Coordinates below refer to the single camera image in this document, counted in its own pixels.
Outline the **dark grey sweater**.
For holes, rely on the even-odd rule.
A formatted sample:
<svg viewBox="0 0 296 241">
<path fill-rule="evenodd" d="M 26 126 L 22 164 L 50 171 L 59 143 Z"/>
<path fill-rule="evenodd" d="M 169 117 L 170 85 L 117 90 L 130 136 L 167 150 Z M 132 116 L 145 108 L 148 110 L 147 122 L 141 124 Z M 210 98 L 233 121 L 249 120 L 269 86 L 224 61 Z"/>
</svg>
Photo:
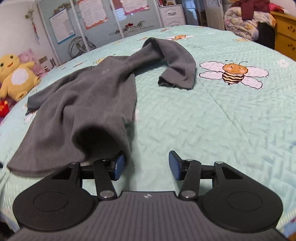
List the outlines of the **dark grey sweater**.
<svg viewBox="0 0 296 241">
<path fill-rule="evenodd" d="M 130 56 L 108 56 L 30 96 L 27 111 L 36 116 L 7 164 L 20 176 L 43 176 L 70 162 L 110 159 L 123 152 L 130 160 L 126 127 L 134 119 L 135 72 L 165 60 L 158 84 L 191 90 L 196 62 L 179 43 L 148 38 Z"/>
</svg>

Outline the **white drawer cabinet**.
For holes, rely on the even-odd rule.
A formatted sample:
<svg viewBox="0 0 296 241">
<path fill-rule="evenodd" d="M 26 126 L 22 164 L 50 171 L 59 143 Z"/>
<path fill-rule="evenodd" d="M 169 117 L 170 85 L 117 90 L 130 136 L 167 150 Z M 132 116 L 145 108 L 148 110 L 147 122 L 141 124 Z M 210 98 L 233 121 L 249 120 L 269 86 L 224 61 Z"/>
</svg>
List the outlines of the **white drawer cabinet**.
<svg viewBox="0 0 296 241">
<path fill-rule="evenodd" d="M 181 4 L 159 7 L 159 14 L 164 28 L 186 24 Z"/>
</svg>

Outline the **red plush toy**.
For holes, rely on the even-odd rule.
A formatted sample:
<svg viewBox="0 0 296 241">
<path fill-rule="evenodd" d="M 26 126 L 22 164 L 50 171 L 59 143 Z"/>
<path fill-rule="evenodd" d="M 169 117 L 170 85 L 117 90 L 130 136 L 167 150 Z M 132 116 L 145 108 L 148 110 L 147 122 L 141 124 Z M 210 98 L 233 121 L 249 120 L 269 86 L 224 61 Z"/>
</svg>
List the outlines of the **red plush toy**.
<svg viewBox="0 0 296 241">
<path fill-rule="evenodd" d="M 9 113 L 9 104 L 6 100 L 0 102 L 0 118 L 4 118 Z"/>
</svg>

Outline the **blue framed poster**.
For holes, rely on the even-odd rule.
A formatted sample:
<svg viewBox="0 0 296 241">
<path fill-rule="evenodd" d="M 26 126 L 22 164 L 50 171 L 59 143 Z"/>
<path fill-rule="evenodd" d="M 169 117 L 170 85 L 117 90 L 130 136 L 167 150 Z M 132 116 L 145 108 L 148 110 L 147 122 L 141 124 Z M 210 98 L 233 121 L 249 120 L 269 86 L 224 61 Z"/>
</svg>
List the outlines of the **blue framed poster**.
<svg viewBox="0 0 296 241">
<path fill-rule="evenodd" d="M 50 17 L 49 21 L 58 44 L 75 36 L 67 9 L 62 9 L 60 12 Z"/>
</svg>

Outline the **yellow plush toy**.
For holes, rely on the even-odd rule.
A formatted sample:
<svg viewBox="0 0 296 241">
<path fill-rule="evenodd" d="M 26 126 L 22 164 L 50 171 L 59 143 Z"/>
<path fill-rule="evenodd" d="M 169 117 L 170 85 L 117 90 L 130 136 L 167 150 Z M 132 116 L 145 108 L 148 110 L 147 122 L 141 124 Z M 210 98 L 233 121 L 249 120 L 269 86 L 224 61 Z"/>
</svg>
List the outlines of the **yellow plush toy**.
<svg viewBox="0 0 296 241">
<path fill-rule="evenodd" d="M 34 62 L 21 64 L 17 55 L 7 54 L 1 57 L 0 64 L 1 100 L 9 96 L 19 102 L 40 83 L 40 78 L 31 70 Z"/>
</svg>

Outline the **grey sliding door wardrobe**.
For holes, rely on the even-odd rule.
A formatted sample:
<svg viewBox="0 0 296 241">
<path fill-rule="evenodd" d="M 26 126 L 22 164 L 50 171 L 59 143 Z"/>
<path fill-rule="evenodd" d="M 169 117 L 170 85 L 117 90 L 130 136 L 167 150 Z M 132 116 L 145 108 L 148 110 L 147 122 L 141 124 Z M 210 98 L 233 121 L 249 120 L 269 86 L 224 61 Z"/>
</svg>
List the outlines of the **grey sliding door wardrobe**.
<svg viewBox="0 0 296 241">
<path fill-rule="evenodd" d="M 161 27 L 155 1 L 37 1 L 60 63 L 114 41 Z"/>
</svg>

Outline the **white room door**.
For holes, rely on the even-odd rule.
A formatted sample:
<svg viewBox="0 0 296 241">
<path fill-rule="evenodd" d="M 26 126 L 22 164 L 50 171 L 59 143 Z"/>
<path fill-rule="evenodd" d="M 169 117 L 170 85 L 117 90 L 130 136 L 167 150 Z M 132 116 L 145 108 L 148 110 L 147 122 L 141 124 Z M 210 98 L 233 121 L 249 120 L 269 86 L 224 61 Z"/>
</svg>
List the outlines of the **white room door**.
<svg viewBox="0 0 296 241">
<path fill-rule="evenodd" d="M 207 18 L 207 26 L 218 30 L 225 30 L 222 1 L 203 0 L 203 2 Z"/>
</svg>

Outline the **dark red jacket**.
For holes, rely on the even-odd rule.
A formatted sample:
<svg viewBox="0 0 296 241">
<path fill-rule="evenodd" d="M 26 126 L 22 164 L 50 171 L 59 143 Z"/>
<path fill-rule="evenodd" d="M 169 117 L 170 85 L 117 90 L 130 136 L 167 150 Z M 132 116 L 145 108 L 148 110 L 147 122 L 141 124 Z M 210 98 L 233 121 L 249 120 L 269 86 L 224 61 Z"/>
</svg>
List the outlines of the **dark red jacket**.
<svg viewBox="0 0 296 241">
<path fill-rule="evenodd" d="M 254 11 L 269 13 L 269 0 L 239 0 L 232 7 L 241 7 L 243 20 L 252 20 Z"/>
</svg>

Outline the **pink framed poster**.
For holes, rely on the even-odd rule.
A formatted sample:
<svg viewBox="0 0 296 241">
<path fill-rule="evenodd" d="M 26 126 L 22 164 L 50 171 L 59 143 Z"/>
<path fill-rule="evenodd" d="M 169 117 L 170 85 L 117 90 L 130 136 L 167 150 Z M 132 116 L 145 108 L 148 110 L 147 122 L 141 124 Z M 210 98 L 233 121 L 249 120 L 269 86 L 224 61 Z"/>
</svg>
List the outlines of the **pink framed poster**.
<svg viewBox="0 0 296 241">
<path fill-rule="evenodd" d="M 131 15 L 140 11 L 149 10 L 147 0 L 120 0 L 125 15 Z"/>
</svg>

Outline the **rolled floral quilt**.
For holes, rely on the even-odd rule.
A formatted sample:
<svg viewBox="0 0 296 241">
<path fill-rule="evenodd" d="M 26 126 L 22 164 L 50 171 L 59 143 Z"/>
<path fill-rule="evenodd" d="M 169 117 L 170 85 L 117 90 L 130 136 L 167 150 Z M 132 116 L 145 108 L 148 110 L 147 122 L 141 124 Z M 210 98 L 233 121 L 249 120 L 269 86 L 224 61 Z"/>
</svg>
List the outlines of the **rolled floral quilt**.
<svg viewBox="0 0 296 241">
<path fill-rule="evenodd" d="M 225 29 L 250 41 L 259 39 L 259 23 L 265 23 L 272 28 L 276 26 L 275 18 L 270 13 L 262 11 L 254 11 L 251 20 L 242 19 L 239 6 L 230 7 L 224 14 Z"/>
</svg>

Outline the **orange framed poster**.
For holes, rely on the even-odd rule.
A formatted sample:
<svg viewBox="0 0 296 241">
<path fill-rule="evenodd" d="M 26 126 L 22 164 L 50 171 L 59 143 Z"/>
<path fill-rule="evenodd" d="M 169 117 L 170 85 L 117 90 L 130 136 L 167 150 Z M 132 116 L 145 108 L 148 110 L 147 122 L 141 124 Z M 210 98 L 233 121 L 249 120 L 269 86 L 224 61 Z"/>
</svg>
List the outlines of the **orange framed poster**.
<svg viewBox="0 0 296 241">
<path fill-rule="evenodd" d="M 81 0 L 77 4 L 87 30 L 108 21 L 101 0 Z"/>
</svg>

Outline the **teal quilted bee bedspread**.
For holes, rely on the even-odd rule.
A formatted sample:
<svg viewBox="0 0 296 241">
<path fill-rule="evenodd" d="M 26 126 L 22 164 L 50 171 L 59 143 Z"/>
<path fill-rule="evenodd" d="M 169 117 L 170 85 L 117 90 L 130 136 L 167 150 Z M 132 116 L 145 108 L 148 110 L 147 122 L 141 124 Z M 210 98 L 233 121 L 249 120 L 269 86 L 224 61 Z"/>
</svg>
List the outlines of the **teal quilted bee bedspread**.
<svg viewBox="0 0 296 241">
<path fill-rule="evenodd" d="M 152 30 L 55 68 L 34 92 L 107 56 L 131 55 L 149 37 L 175 38 L 197 65 L 235 62 L 268 75 L 260 79 L 260 89 L 196 77 L 194 88 L 187 91 L 158 85 L 166 68 L 162 63 L 138 72 L 132 161 L 114 182 L 116 191 L 178 191 L 181 184 L 168 163 L 174 150 L 204 165 L 226 162 L 273 190 L 283 203 L 280 222 L 287 222 L 295 215 L 295 61 L 279 52 L 212 28 Z"/>
</svg>

